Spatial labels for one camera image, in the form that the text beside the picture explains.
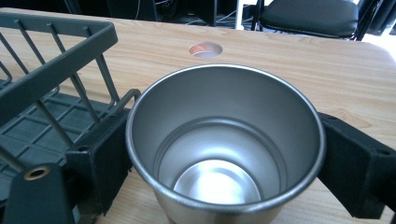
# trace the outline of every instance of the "black chair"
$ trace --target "black chair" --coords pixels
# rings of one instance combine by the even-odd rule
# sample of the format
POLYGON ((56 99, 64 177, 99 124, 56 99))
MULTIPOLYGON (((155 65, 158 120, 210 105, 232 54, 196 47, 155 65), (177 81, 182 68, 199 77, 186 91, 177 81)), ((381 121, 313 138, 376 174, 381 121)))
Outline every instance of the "black chair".
POLYGON ((251 30, 257 25, 286 33, 362 40, 383 0, 258 0, 251 30))

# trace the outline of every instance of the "dark gray bracket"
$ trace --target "dark gray bracket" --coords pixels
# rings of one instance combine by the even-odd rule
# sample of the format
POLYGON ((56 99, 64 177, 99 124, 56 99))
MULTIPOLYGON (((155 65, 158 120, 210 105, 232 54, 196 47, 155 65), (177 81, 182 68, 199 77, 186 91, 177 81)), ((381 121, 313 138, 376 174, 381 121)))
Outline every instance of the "dark gray bracket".
POLYGON ((353 217, 396 211, 396 151, 335 117, 320 114, 327 154, 318 178, 353 217))

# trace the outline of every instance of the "metal rod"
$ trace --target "metal rod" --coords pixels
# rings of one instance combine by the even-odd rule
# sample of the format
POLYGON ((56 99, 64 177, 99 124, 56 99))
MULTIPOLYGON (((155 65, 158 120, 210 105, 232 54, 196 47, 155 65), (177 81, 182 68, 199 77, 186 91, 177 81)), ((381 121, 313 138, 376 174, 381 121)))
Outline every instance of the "metal rod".
POLYGON ((51 113, 45 107, 44 103, 42 101, 36 101, 35 106, 43 113, 49 124, 61 136, 62 140, 64 140, 67 146, 73 146, 73 141, 70 139, 69 135, 67 135, 61 124, 59 124, 59 122, 51 115, 51 113))
MULTIPOLYGON (((49 27, 50 32, 52 33, 52 37, 55 40, 56 44, 58 45, 59 50, 61 53, 64 53, 66 49, 64 48, 64 44, 62 43, 61 39, 59 38, 55 28, 53 27, 52 23, 47 24, 49 27)), ((79 78, 78 74, 74 74, 73 76, 70 77, 70 80, 72 81, 79 97, 82 100, 82 103, 86 106, 89 114, 91 115, 91 118, 96 124, 100 123, 99 118, 97 117, 97 114, 95 110, 93 109, 92 104, 90 103, 90 100, 88 99, 88 96, 86 94, 86 91, 84 89, 84 86, 81 82, 81 79, 79 78)))
POLYGON ((7 80, 1 82, 0 85, 0 90, 5 87, 8 83, 10 83, 12 81, 12 75, 11 73, 9 73, 8 69, 3 65, 3 63, 0 61, 0 68, 3 70, 3 72, 6 74, 7 76, 7 80))
POLYGON ((18 172, 21 172, 26 168, 23 163, 18 161, 17 158, 15 158, 11 153, 9 153, 1 145, 0 145, 0 159, 18 172))
MULTIPOLYGON (((91 36, 91 31, 90 31, 89 27, 85 26, 83 29, 85 30, 87 37, 91 36)), ((113 79, 111 78, 110 72, 108 71, 105 57, 103 56, 103 54, 101 54, 95 60, 99 66, 101 73, 102 73, 102 77, 106 83, 106 86, 107 86, 108 92, 111 96, 111 99, 117 103, 120 100, 120 97, 117 94, 117 90, 116 90, 116 87, 114 86, 113 79)))
POLYGON ((41 62, 41 64, 46 63, 43 56, 41 56, 40 51, 38 51, 37 47, 35 46, 35 43, 33 42, 32 38, 27 34, 26 29, 24 28, 21 21, 15 20, 15 22, 20 27, 20 31, 21 31, 23 37, 25 38, 26 42, 29 44, 32 51, 35 53, 35 56, 37 57, 37 59, 41 62))
POLYGON ((20 57, 18 57, 17 53, 14 51, 14 49, 8 44, 4 36, 0 33, 0 40, 3 43, 4 47, 8 50, 9 54, 11 54, 12 58, 17 62, 17 64, 20 66, 21 70, 24 72, 24 74, 29 74, 29 71, 27 70, 26 66, 23 64, 21 61, 20 57))

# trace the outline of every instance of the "grommet hole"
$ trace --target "grommet hole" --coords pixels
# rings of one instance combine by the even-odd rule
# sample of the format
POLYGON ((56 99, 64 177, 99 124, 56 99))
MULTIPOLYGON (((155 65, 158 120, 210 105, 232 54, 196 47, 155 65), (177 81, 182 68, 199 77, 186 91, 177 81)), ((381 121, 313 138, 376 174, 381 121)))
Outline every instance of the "grommet hole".
POLYGON ((189 52, 198 58, 213 58, 222 53, 222 47, 216 43, 205 42, 191 46, 189 52))
POLYGON ((37 180, 50 172, 50 168, 47 166, 36 167, 25 174, 25 180, 37 180))

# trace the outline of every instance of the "chair leg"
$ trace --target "chair leg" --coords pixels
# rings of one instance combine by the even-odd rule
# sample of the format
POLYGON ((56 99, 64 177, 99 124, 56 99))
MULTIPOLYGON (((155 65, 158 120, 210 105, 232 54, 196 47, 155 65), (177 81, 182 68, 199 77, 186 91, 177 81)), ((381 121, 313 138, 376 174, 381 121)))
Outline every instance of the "chair leg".
POLYGON ((251 31, 256 31, 257 25, 259 23, 259 17, 263 12, 265 0, 257 0, 257 4, 253 14, 253 21, 251 22, 251 31))

